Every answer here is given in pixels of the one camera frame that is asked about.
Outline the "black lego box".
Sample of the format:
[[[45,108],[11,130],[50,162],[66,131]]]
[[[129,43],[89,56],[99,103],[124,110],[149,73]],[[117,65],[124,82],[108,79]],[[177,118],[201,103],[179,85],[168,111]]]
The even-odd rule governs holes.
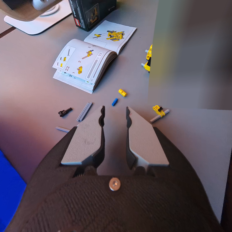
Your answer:
[[[90,31],[116,9],[117,0],[69,0],[76,26]]]

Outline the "partly built yellow lego model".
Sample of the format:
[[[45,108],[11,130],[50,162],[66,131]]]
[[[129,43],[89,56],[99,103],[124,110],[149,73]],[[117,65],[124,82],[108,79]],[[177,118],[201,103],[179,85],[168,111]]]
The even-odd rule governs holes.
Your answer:
[[[145,64],[141,63],[141,66],[145,68],[145,70],[147,70],[148,73],[150,73],[150,65],[151,65],[151,58],[152,58],[152,45],[150,46],[149,50],[146,50],[145,52],[147,53],[146,55],[147,62]]]

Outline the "lego instruction booklet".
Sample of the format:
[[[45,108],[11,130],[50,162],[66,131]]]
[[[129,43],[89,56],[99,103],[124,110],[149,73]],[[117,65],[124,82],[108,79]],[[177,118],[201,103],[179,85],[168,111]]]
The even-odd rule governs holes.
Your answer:
[[[136,30],[103,21],[84,41],[72,39],[65,45],[53,64],[53,78],[92,94],[108,65]]]

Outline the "black lego pin connector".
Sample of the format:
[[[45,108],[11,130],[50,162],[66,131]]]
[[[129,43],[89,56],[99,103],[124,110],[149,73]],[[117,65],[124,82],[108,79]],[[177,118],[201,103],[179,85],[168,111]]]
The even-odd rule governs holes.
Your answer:
[[[68,109],[66,109],[66,110],[62,110],[62,111],[59,111],[58,112],[58,114],[59,114],[59,116],[60,117],[64,117],[64,116],[66,116],[69,112],[71,112],[73,110],[73,108],[68,108]]]

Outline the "white monitor stand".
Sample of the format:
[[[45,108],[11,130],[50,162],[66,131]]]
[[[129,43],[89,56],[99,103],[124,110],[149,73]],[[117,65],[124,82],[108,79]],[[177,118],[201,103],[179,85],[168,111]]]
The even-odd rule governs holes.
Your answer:
[[[32,21],[20,21],[9,16],[5,16],[4,21],[29,35],[37,35],[70,16],[71,13],[68,0],[62,0]]]

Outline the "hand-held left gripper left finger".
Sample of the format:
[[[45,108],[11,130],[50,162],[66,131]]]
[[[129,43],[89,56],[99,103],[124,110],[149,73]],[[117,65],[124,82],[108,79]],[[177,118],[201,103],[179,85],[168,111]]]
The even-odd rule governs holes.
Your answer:
[[[77,129],[61,160],[62,165],[99,167],[105,158],[105,106],[100,106]]]

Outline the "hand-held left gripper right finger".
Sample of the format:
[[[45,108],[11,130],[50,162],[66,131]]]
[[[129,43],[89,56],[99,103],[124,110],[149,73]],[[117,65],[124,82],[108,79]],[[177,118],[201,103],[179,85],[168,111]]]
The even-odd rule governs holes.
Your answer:
[[[129,169],[168,166],[169,161],[152,125],[128,106],[126,121],[126,162]]]

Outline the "yellow lego piece with axle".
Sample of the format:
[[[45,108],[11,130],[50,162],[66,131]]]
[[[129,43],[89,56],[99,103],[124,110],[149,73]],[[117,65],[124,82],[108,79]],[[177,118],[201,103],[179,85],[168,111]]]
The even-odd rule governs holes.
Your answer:
[[[155,116],[153,119],[150,120],[151,123],[154,123],[155,121],[157,121],[158,119],[164,117],[167,113],[170,112],[169,109],[164,111],[163,107],[158,106],[158,105],[153,106],[152,108],[157,113],[157,116]]]

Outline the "blue plastic bin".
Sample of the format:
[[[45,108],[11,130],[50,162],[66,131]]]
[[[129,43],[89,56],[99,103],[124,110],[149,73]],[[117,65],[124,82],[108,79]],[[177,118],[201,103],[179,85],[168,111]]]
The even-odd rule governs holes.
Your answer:
[[[0,151],[0,231],[5,231],[13,218],[26,183]]]

